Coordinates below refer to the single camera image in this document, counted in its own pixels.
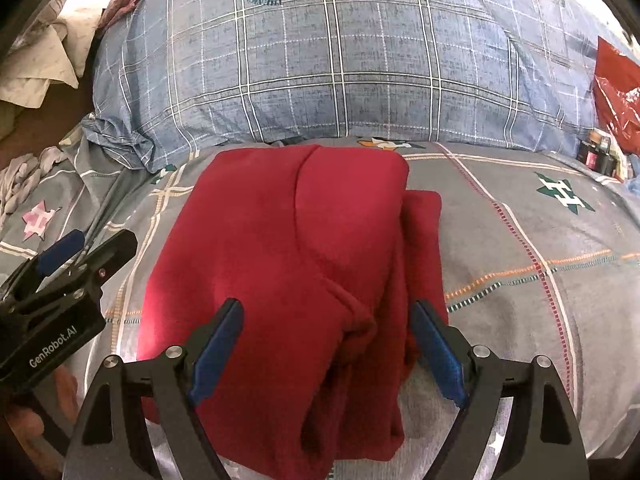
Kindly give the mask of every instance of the metal screw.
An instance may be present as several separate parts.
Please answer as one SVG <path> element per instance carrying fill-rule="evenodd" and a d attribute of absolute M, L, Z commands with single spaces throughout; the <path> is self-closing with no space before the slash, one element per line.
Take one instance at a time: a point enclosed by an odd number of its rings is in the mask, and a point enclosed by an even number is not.
<path fill-rule="evenodd" d="M 476 357 L 489 357 L 491 351 L 486 346 L 476 345 L 474 346 L 474 355 Z"/>
<path fill-rule="evenodd" d="M 166 352 L 164 352 L 164 354 L 169 359 L 175 359 L 175 358 L 180 357 L 182 355 L 182 348 L 179 347 L 178 345 L 169 346 L 169 348 L 166 349 Z"/>
<path fill-rule="evenodd" d="M 113 368 L 119 362 L 120 362 L 120 359 L 117 355 L 110 355 L 103 361 L 103 364 L 105 368 Z"/>
<path fill-rule="evenodd" d="M 538 366 L 542 366 L 543 368 L 549 368 L 551 366 L 551 359 L 546 355 L 539 355 L 536 357 L 536 362 L 538 363 Z"/>

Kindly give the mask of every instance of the human hand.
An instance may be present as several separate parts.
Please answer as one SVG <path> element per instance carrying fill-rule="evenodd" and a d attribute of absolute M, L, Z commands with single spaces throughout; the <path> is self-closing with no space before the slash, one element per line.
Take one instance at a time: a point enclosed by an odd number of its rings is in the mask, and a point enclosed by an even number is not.
<path fill-rule="evenodd" d="M 63 366 L 53 372 L 53 377 L 56 383 L 60 411 L 70 422 L 75 423 L 79 411 L 76 399 L 78 380 Z M 29 408 L 14 404 L 9 406 L 4 417 L 27 456 L 44 478 L 47 480 L 60 478 L 55 457 L 44 452 L 34 443 L 44 432 L 42 419 Z"/>

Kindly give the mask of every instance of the red plastic bag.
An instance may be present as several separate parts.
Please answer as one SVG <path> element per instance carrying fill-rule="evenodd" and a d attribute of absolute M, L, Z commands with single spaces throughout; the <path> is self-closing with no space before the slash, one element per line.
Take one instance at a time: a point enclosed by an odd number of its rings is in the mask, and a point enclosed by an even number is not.
<path fill-rule="evenodd" d="M 625 152 L 640 155 L 640 66 L 598 38 L 593 96 L 600 127 Z"/>

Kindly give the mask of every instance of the bed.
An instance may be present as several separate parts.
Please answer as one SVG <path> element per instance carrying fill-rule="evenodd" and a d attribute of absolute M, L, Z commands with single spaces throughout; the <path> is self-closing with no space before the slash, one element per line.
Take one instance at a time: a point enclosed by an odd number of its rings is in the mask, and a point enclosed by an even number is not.
<path fill-rule="evenodd" d="M 410 188 L 440 193 L 450 322 L 505 358 L 548 355 L 588 455 L 625 452 L 640 428 L 640 209 L 573 160 L 594 121 L 595 38 L 620 42 L 571 0 L 417 1 L 144 0 L 108 31 L 95 111 L 0 232 L 0 280 L 71 229 L 87 249 L 125 228 L 138 238 L 136 258 L 104 287 L 107 328 L 68 363 L 80 397 L 105 356 L 136 359 L 146 280 L 216 154 L 319 142 L 394 150 Z M 384 32 L 368 35 L 376 24 Z M 456 410 L 421 368 L 399 403 L 406 441 L 394 459 L 340 461 L 334 478 L 424 476 Z M 509 408 L 478 479 L 491 476 Z M 163 474 L 177 478 L 161 429 L 149 431 Z"/>

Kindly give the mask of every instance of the folded red clothing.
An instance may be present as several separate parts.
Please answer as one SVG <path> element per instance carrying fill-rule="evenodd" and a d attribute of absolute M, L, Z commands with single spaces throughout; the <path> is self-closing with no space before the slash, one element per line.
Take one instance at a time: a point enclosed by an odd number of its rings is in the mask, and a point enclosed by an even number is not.
<path fill-rule="evenodd" d="M 198 408 L 221 456 L 321 480 L 336 459 L 386 461 L 402 444 L 408 305 L 427 298 L 446 318 L 440 197 L 406 191 L 407 176 L 396 153 L 320 146 L 231 150 L 203 172 L 149 278 L 138 358 L 242 302 Z"/>

